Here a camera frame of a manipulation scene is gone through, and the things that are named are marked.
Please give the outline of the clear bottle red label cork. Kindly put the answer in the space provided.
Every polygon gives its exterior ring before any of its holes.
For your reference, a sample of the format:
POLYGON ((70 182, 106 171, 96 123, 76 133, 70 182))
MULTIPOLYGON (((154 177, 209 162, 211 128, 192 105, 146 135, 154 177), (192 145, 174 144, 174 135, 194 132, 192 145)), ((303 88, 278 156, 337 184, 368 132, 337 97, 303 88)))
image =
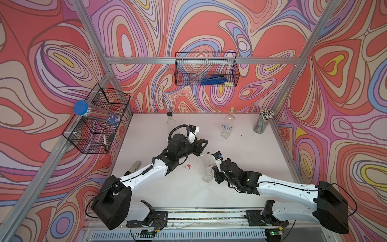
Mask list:
POLYGON ((206 183, 210 183, 211 180, 213 179, 213 155, 212 153, 208 153, 207 150, 205 150, 202 153, 202 167, 203 167, 203 177, 202 180, 206 183))

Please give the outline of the clear bottle with black cap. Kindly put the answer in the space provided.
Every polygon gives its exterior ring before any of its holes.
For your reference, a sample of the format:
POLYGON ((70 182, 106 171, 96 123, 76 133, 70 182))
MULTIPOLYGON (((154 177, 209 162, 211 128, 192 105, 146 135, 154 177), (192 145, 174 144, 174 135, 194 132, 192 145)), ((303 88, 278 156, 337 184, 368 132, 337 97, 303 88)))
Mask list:
POLYGON ((168 112, 167 117, 167 134, 170 134, 170 132, 176 127, 176 120, 174 119, 172 112, 168 112))

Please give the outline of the clear bottle blue label cork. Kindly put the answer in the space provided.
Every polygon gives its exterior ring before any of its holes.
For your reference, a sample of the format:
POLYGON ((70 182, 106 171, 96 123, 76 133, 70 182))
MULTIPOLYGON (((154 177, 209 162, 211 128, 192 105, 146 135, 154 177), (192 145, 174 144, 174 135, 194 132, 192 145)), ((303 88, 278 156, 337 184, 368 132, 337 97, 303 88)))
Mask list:
POLYGON ((235 116, 234 116, 235 108, 232 106, 229 110, 228 115, 225 117, 222 124, 222 134, 221 136, 225 139, 229 138, 234 126, 235 116))

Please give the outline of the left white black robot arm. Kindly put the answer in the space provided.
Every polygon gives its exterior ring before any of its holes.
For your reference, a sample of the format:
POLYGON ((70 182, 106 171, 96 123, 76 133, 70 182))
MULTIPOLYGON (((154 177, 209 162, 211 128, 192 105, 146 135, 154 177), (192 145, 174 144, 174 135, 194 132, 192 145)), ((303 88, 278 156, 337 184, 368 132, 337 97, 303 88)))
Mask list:
POLYGON ((182 134, 174 135, 161 154, 152 158, 149 166, 119 178, 114 175, 108 177, 91 205, 93 212, 109 230, 125 221, 151 225, 153 207, 144 200, 132 204, 132 195, 171 173, 179 166, 180 159, 191 154, 200 156, 207 145, 205 139, 189 140, 182 134))

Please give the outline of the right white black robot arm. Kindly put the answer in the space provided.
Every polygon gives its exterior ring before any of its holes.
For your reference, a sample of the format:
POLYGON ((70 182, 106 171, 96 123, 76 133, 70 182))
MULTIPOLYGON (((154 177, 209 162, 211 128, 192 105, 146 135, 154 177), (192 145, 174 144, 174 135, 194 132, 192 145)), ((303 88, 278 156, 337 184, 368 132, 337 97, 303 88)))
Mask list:
POLYGON ((227 182, 231 189, 239 193, 271 196, 290 201, 290 204, 265 204, 261 212, 264 223, 277 221, 309 221, 342 235, 349 233, 348 201, 336 190, 333 184, 319 182, 306 185, 275 179, 254 171, 244 171, 231 159, 221 155, 214 157, 212 167, 217 183, 227 182))

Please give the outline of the grey black stapler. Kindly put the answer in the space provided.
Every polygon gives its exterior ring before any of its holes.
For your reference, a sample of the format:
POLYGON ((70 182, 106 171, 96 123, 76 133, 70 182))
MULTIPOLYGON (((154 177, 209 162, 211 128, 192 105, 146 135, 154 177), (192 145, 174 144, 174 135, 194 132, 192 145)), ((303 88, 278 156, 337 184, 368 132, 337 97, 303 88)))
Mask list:
POLYGON ((133 172, 139 170, 141 166, 142 166, 142 162, 141 162, 141 161, 136 161, 136 162, 129 168, 129 170, 125 173, 125 175, 131 174, 131 173, 133 173, 133 172))

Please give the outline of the metal cup with pencils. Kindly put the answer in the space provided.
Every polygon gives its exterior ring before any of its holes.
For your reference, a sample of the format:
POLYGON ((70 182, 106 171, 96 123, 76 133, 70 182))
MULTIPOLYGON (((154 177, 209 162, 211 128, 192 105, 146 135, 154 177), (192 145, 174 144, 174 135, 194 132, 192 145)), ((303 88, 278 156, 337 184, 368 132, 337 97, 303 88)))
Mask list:
POLYGON ((262 109, 260 111, 259 118, 253 127, 254 132, 256 132, 257 134, 262 134, 265 131, 266 126, 268 125, 273 115, 274 112, 271 109, 262 109))

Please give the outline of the black marker in basket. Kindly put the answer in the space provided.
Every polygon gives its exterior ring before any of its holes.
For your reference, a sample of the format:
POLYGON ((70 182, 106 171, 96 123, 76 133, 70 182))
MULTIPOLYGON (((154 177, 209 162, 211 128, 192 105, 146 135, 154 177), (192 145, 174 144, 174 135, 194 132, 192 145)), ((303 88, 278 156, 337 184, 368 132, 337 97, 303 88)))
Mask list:
POLYGON ((107 152, 107 140, 105 135, 103 135, 103 144, 104 144, 104 151, 107 152))

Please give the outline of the blue tool in basket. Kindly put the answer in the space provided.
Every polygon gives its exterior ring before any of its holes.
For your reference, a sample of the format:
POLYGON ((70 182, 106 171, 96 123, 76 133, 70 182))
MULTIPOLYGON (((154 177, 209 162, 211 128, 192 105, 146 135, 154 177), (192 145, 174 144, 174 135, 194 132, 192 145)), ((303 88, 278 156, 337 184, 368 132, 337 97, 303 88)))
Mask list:
POLYGON ((202 86, 209 86, 209 85, 218 85, 223 84, 227 82, 227 78, 224 77, 224 75, 213 75, 210 77, 205 77, 201 80, 202 86))

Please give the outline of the clear tube with blue cap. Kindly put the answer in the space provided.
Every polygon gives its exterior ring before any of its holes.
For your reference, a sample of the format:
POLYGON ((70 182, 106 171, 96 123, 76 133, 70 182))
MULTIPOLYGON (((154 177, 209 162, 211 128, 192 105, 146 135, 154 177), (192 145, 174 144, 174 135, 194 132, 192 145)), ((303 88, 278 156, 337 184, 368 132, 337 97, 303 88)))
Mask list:
POLYGON ((118 126, 120 123, 120 117, 117 114, 84 100, 76 102, 73 111, 78 116, 95 119, 110 125, 118 126))

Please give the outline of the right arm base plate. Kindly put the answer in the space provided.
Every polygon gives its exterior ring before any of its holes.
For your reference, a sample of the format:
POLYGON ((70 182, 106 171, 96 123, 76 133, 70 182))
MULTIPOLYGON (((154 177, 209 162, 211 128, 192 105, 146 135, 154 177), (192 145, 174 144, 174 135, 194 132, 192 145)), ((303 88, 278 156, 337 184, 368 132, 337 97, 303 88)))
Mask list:
POLYGON ((276 226, 287 227, 288 221, 280 221, 272 214, 265 214, 262 210, 247 210, 244 218, 248 220, 249 226, 276 226))

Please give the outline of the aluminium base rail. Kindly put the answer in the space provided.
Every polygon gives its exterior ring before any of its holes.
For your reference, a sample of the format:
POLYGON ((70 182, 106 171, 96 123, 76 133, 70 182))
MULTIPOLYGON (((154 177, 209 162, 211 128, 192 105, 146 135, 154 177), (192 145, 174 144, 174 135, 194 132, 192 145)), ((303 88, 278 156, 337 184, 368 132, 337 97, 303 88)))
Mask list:
MULTIPOLYGON (((280 228, 276 226, 249 226, 248 220, 244 218, 247 210, 262 210, 265 214, 272 214, 280 221, 288 221, 291 227, 295 224, 299 227, 320 227, 321 224, 312 218, 312 210, 303 205, 294 203, 275 203, 265 207, 248 208, 163 208, 154 207, 154 211, 167 211, 168 224, 163 229, 226 229, 226 228, 280 228)), ((108 229, 106 225, 98 220, 95 213, 90 219, 90 226, 98 229, 108 229)), ((127 221, 123 222, 114 230, 129 229, 127 221)))

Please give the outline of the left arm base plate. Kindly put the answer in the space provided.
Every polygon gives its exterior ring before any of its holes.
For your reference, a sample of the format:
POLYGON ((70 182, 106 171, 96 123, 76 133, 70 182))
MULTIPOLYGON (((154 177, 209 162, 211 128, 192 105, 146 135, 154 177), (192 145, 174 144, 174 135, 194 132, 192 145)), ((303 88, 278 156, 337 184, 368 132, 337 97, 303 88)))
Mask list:
POLYGON ((131 220, 127 221, 129 228, 159 228, 167 226, 168 222, 167 211, 151 211, 143 221, 131 220))

